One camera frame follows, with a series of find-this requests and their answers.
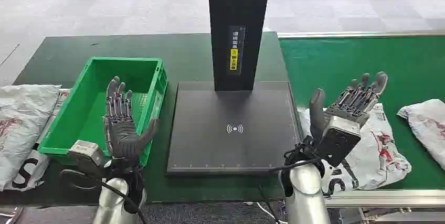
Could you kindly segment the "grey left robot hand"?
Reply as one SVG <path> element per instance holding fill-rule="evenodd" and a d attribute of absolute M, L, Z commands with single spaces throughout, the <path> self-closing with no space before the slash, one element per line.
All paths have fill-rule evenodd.
<path fill-rule="evenodd" d="M 147 144 L 159 128 L 159 119 L 151 119 L 145 131 L 136 132 L 131 114 L 132 90 L 125 91 L 125 82 L 118 76 L 109 82 L 105 96 L 105 115 L 102 116 L 105 144 L 112 158 L 138 161 Z"/>

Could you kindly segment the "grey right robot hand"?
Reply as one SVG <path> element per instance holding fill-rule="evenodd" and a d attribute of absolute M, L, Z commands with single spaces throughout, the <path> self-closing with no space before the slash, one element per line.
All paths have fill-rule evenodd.
<path fill-rule="evenodd" d="M 338 95 L 336 100 L 325 110 L 325 92 L 321 88 L 315 88 L 309 100 L 310 132 L 313 138 L 312 144 L 318 145 L 323 132 L 332 116 L 338 116 L 362 127 L 369 118 L 368 112 L 378 102 L 388 80 L 387 73 L 376 73 L 372 83 L 369 82 L 369 73 L 362 75 L 361 79 L 353 79 L 348 86 Z"/>

